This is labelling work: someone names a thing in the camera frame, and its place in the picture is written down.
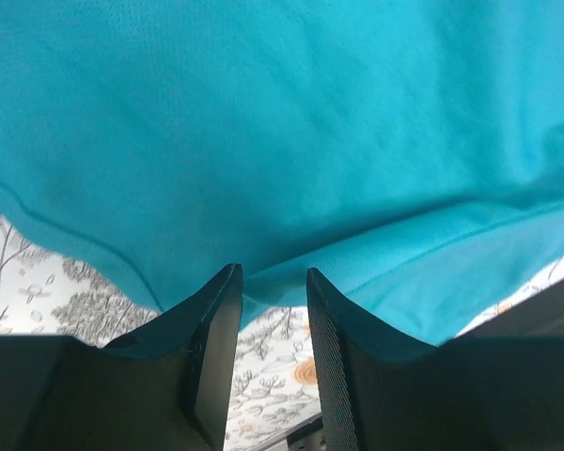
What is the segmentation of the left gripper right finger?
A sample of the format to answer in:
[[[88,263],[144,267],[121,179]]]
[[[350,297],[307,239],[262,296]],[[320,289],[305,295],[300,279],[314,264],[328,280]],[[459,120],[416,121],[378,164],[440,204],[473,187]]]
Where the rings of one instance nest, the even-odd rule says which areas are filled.
[[[564,279],[433,346],[306,278],[331,450],[564,450]]]

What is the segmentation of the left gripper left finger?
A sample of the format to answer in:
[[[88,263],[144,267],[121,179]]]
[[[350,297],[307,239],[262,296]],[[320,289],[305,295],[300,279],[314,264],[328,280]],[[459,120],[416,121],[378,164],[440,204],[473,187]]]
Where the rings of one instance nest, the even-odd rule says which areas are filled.
[[[0,335],[0,450],[220,450],[243,270],[97,348]]]

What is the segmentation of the teal t shirt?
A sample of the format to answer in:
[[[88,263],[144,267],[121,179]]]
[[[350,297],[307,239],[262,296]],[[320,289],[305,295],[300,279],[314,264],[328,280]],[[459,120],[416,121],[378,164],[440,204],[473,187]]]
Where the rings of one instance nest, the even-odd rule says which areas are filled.
[[[0,1],[0,211],[145,307],[317,268],[443,342],[564,255],[564,1]]]

